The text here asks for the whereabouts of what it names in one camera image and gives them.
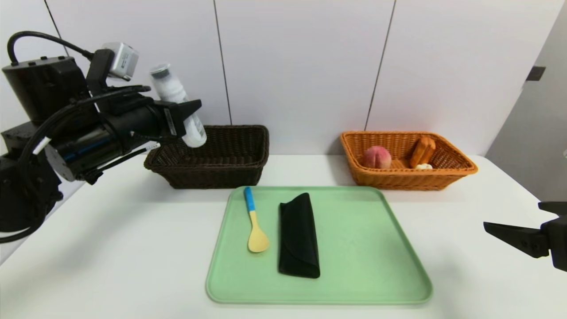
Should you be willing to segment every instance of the white label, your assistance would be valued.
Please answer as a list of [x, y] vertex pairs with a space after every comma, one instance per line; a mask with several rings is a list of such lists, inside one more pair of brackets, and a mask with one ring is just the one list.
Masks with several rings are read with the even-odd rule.
[[166, 114], [166, 120], [167, 120], [167, 124], [170, 126], [170, 133], [173, 136], [177, 136], [177, 131], [175, 130], [175, 126], [174, 126], [174, 120], [171, 118], [171, 112], [164, 108], [163, 112]]

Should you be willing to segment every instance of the black cable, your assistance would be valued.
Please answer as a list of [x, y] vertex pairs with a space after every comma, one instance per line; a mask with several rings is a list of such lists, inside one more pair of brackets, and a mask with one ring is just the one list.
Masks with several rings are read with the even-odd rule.
[[57, 42], [61, 45], [64, 45], [70, 49], [73, 49], [77, 52], [79, 52], [80, 54], [82, 54], [85, 58], [87, 58], [89, 61], [92, 60], [92, 57], [94, 56], [94, 54], [92, 52], [89, 52], [85, 49], [81, 49], [80, 47], [74, 45], [73, 43], [67, 42], [63, 39], [60, 39], [56, 36], [52, 36], [52, 35], [48, 35], [45, 33], [41, 33], [41, 32], [36, 32], [36, 31], [21, 31], [21, 32], [17, 32], [14, 33], [10, 39], [8, 40], [8, 56], [10, 57], [10, 61], [12, 62], [18, 62], [18, 59], [16, 58], [16, 54], [14, 53], [14, 45], [16, 44], [16, 41], [18, 39], [20, 39], [21, 37], [26, 37], [26, 36], [34, 36], [34, 37], [40, 37], [43, 39], [47, 39], [53, 42]]
[[[26, 146], [24, 147], [22, 154], [18, 159], [18, 170], [22, 178], [22, 181], [24, 182], [25, 189], [30, 193], [27, 194], [28, 197], [30, 197], [30, 200], [34, 200], [33, 198], [31, 198], [32, 196], [35, 197], [35, 199], [40, 199], [40, 194], [39, 191], [36, 189], [35, 185], [32, 183], [32, 180], [29, 176], [29, 162], [31, 160], [31, 155], [33, 153], [33, 150], [38, 145], [38, 143], [45, 136], [47, 136], [47, 134], [51, 133], [52, 131], [56, 131], [59, 127], [65, 125], [70, 120], [70, 117], [68, 115], [71, 115], [75, 112], [79, 112], [82, 109], [91, 106], [93, 103], [96, 103], [101, 100], [114, 98], [116, 96], [135, 94], [138, 92], [147, 92], [150, 90], [151, 88], [149, 86], [142, 86], [142, 85], [129, 86], [121, 90], [116, 90], [113, 92], [93, 96], [91, 98], [74, 102], [60, 109], [59, 111], [55, 112], [52, 116], [50, 116], [45, 122], [43, 122], [43, 124], [39, 126], [37, 131], [26, 143]], [[37, 212], [38, 216], [35, 216], [37, 217], [37, 223], [32, 224], [29, 228], [17, 234], [7, 237], [0, 237], [0, 244], [16, 241], [31, 235], [33, 232], [38, 230], [39, 227], [41, 227], [41, 225], [45, 221], [45, 217], [47, 216], [47, 214], [48, 211], [42, 212], [41, 210], [38, 210]]]

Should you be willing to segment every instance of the yellow spoon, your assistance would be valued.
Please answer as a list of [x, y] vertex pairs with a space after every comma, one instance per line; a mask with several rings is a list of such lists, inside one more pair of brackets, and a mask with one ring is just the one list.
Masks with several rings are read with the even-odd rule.
[[248, 207], [248, 214], [252, 221], [252, 231], [248, 238], [248, 249], [253, 253], [259, 253], [268, 249], [270, 241], [268, 236], [260, 229], [258, 219], [256, 217], [256, 207], [254, 205], [254, 198], [252, 197], [252, 189], [250, 187], [244, 188], [244, 197], [246, 198], [246, 206]]

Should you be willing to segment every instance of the dark brown wicker basket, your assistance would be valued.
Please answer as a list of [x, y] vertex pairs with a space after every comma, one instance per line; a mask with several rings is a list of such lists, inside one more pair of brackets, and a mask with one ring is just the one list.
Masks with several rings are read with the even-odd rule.
[[262, 125], [205, 126], [207, 142], [190, 148], [180, 139], [148, 154], [144, 167], [173, 188], [236, 188], [258, 184], [268, 161]]

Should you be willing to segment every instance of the white wall panel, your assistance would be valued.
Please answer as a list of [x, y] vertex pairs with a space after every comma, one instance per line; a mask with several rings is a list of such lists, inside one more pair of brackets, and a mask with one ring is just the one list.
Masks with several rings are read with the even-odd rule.
[[485, 154], [563, 0], [398, 0], [368, 130], [427, 130]]
[[[204, 124], [230, 124], [213, 0], [48, 0], [61, 37], [85, 49], [122, 41], [140, 52], [132, 84], [150, 84], [149, 69], [170, 62]], [[77, 58], [86, 74], [88, 62]], [[109, 85], [126, 85], [108, 81]]]
[[217, 0], [233, 124], [273, 154], [341, 152], [364, 129], [393, 0]]

